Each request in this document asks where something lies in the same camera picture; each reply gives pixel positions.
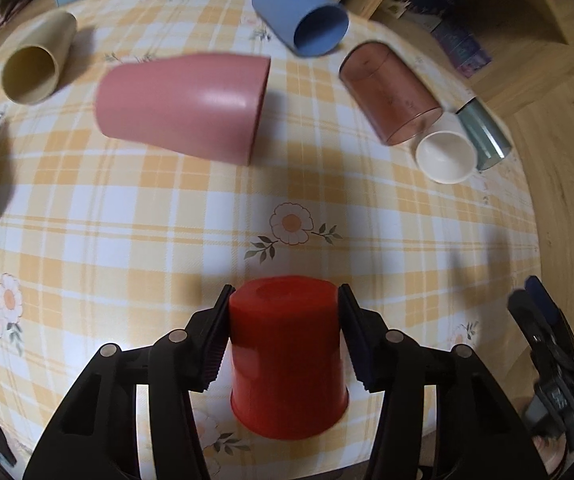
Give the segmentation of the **red plastic cup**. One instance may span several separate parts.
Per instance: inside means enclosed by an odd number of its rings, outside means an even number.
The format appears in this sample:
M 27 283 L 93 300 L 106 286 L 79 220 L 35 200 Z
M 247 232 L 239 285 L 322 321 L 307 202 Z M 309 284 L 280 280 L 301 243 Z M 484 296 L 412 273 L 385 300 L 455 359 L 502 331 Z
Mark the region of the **red plastic cup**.
M 308 439 L 349 403 L 340 354 L 337 286 L 307 276 L 250 281 L 229 297 L 231 405 L 262 437 Z

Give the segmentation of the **teal translucent cup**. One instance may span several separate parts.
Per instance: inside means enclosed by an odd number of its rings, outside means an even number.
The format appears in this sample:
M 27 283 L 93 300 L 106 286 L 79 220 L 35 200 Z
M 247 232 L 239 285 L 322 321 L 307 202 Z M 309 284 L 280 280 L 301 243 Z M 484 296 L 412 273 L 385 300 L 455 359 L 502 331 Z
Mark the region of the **teal translucent cup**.
M 505 136 L 487 107 L 477 98 L 471 99 L 457 112 L 470 142 L 477 152 L 477 169 L 485 171 L 502 162 L 512 151 L 512 144 Z

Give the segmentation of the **white plastic cup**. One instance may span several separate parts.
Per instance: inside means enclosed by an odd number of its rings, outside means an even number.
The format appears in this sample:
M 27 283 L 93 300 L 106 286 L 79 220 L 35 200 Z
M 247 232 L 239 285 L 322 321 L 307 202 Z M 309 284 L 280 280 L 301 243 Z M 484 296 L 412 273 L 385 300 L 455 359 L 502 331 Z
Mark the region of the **white plastic cup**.
M 478 155 L 458 116 L 444 112 L 416 143 L 419 170 L 439 184 L 466 181 L 477 168 Z

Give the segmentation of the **brown translucent cup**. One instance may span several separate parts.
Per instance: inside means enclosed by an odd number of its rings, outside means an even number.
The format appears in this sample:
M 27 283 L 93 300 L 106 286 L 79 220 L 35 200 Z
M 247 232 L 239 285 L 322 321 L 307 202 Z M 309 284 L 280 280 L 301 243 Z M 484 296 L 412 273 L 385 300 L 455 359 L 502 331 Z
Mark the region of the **brown translucent cup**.
M 363 42 L 351 50 L 339 78 L 385 145 L 412 139 L 444 114 L 436 96 L 383 42 Z

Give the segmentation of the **blue plastic cup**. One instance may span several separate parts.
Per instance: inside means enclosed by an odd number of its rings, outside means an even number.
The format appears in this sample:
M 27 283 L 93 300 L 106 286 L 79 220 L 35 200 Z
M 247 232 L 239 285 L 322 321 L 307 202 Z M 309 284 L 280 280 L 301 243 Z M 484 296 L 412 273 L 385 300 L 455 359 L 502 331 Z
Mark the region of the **blue plastic cup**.
M 301 58 L 333 51 L 349 28 L 347 11 L 330 0 L 251 0 L 274 35 Z

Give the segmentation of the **pink plastic cup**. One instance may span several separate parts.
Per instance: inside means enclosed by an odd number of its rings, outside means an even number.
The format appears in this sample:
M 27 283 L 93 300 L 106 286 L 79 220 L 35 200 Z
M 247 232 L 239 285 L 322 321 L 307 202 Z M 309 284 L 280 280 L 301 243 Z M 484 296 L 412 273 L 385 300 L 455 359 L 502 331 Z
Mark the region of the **pink plastic cup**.
M 120 64 L 101 79 L 96 122 L 108 138 L 247 166 L 270 67 L 266 56 L 219 52 Z

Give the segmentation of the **beige plastic cup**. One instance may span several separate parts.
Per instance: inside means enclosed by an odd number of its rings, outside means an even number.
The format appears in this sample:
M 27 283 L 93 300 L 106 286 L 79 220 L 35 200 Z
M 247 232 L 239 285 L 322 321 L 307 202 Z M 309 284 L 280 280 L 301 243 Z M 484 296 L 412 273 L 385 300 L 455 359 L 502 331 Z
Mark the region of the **beige plastic cup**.
M 7 58 L 0 76 L 6 97 L 17 104 L 32 105 L 51 96 L 77 31 L 73 14 L 48 14 Z

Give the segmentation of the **yellow plaid tablecloth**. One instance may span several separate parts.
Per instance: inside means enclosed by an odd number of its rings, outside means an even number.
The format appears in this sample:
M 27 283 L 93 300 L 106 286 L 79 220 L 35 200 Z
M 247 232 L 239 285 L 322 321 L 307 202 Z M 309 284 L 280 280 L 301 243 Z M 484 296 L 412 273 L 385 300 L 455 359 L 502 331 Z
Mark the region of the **yellow plaid tablecloth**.
M 457 185 L 381 144 L 338 77 L 345 51 L 389 44 L 449 110 L 470 92 L 389 29 L 353 18 L 342 49 L 297 58 L 251 0 L 82 0 L 60 88 L 33 106 L 0 84 L 0 426 L 20 477 L 96 350 L 152 344 L 224 284 L 283 274 L 349 284 L 424 346 L 469 344 L 504 379 L 526 344 L 506 309 L 540 269 L 511 156 Z M 28 36 L 0 48 L 2 66 Z M 106 138 L 113 67 L 196 52 L 265 55 L 253 159 L 229 166 Z

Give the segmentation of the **purple small box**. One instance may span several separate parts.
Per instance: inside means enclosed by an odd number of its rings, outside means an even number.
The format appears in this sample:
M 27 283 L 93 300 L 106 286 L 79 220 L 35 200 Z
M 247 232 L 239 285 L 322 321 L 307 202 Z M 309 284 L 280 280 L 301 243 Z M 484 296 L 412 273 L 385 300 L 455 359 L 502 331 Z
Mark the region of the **purple small box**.
M 455 70 L 466 78 L 492 61 L 491 56 L 466 28 L 442 21 L 432 29 L 430 35 L 444 50 Z

